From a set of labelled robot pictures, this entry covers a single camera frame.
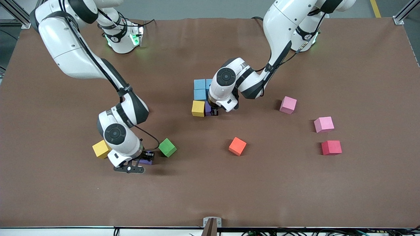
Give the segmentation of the yellow foam cube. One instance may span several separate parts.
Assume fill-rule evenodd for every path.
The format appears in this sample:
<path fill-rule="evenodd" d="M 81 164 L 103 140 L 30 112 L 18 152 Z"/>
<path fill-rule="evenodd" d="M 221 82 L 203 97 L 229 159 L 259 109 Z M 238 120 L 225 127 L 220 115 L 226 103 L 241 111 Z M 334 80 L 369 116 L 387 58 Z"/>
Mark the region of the yellow foam cube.
<path fill-rule="evenodd" d="M 100 142 L 94 144 L 92 146 L 93 151 L 96 155 L 96 157 L 100 158 L 100 159 L 105 159 L 107 158 L 109 152 L 112 150 L 108 144 L 105 142 L 105 140 L 101 140 Z"/>
<path fill-rule="evenodd" d="M 205 117 L 205 101 L 194 100 L 191 112 L 195 117 Z"/>

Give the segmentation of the green foam cube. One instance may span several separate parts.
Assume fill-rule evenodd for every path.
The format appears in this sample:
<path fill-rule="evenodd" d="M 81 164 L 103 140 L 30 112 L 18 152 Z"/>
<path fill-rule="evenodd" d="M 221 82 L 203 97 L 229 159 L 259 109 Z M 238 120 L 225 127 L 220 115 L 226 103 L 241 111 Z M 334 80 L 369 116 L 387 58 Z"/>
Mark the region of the green foam cube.
<path fill-rule="evenodd" d="M 174 154 L 175 151 L 177 151 L 176 146 L 168 139 L 164 139 L 159 144 L 159 150 L 162 152 L 162 154 L 165 155 L 165 157 L 171 157 L 172 154 Z"/>

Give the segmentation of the orange foam cube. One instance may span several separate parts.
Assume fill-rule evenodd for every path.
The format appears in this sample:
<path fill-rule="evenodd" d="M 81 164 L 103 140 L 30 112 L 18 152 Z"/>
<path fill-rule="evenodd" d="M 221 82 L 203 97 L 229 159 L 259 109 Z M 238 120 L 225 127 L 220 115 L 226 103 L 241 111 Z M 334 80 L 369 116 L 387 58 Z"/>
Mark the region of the orange foam cube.
<path fill-rule="evenodd" d="M 233 154 L 237 155 L 237 156 L 241 156 L 241 154 L 243 153 L 243 150 L 245 149 L 247 143 L 241 139 L 239 139 L 238 137 L 235 137 L 232 142 L 230 143 L 228 149 L 229 151 L 231 151 Z"/>

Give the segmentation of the pink foam cube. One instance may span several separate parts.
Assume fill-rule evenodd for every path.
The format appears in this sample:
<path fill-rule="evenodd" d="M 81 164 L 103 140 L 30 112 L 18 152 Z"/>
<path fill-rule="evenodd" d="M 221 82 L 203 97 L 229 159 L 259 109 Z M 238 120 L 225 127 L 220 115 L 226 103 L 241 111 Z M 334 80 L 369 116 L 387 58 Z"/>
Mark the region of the pink foam cube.
<path fill-rule="evenodd" d="M 315 130 L 317 133 L 330 132 L 335 129 L 332 117 L 319 117 L 314 121 Z"/>
<path fill-rule="evenodd" d="M 292 114 L 295 110 L 297 100 L 288 96 L 285 96 L 282 100 L 281 106 L 279 111 L 286 113 L 286 114 Z"/>

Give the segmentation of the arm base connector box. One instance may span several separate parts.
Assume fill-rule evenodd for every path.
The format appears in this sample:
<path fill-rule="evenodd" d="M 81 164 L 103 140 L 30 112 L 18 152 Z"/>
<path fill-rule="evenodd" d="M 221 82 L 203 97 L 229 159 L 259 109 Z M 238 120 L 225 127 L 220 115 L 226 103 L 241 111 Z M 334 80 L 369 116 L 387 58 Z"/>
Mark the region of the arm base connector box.
<path fill-rule="evenodd" d="M 131 27 L 130 27 L 130 37 L 132 39 L 132 42 L 134 44 L 134 46 L 141 46 L 142 43 L 142 38 L 143 38 L 143 34 L 144 34 L 144 27 L 141 24 L 137 24 L 134 22 L 131 22 Z"/>

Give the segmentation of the brown table mat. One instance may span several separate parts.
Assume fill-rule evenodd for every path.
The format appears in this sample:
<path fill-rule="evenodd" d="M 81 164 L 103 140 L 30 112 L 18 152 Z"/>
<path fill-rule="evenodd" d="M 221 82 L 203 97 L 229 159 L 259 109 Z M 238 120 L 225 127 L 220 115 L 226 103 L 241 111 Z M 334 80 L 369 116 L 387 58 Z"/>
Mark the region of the brown table mat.
<path fill-rule="evenodd" d="M 149 107 L 141 127 L 177 148 L 143 174 L 118 173 L 92 146 L 98 114 L 118 102 L 104 79 L 66 76 L 33 29 L 20 33 L 0 86 L 0 227 L 417 227 L 420 68 L 390 18 L 328 18 L 309 51 L 281 66 L 236 111 L 191 114 L 195 79 L 229 58 L 260 69 L 261 23 L 201 18 L 147 26 L 143 45 L 114 53 L 82 33 Z M 280 112 L 285 96 L 297 100 Z M 317 133 L 314 121 L 335 129 Z M 246 142 L 241 156 L 232 140 Z M 339 140 L 342 154 L 323 155 Z"/>

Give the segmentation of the grey metal table clamp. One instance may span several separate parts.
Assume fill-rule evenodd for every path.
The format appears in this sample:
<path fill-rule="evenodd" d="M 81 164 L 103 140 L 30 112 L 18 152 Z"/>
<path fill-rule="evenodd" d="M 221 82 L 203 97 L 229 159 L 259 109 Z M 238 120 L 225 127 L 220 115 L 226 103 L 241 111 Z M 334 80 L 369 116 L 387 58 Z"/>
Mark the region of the grey metal table clamp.
<path fill-rule="evenodd" d="M 201 236 L 218 236 L 218 228 L 222 227 L 222 218 L 205 217 Z"/>

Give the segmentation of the red foam cube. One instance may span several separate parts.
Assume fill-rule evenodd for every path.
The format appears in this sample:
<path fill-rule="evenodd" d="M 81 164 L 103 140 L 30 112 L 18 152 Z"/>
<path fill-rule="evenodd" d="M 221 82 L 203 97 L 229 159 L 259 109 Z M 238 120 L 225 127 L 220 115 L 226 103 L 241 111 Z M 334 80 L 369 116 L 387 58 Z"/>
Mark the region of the red foam cube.
<path fill-rule="evenodd" d="M 339 140 L 327 140 L 321 144 L 323 155 L 342 154 L 342 146 Z"/>

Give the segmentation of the aluminium frame post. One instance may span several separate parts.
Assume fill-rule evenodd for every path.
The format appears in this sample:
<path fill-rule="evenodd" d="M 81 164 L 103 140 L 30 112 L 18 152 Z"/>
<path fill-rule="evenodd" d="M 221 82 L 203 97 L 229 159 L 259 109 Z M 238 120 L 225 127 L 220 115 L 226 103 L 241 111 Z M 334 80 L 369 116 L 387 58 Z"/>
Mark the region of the aluminium frame post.
<path fill-rule="evenodd" d="M 404 19 L 420 4 L 420 0 L 409 0 L 408 3 L 396 14 L 393 15 L 395 25 L 404 25 Z"/>
<path fill-rule="evenodd" d="M 30 15 L 15 0 L 0 0 L 0 5 L 22 25 L 22 29 L 30 28 Z"/>

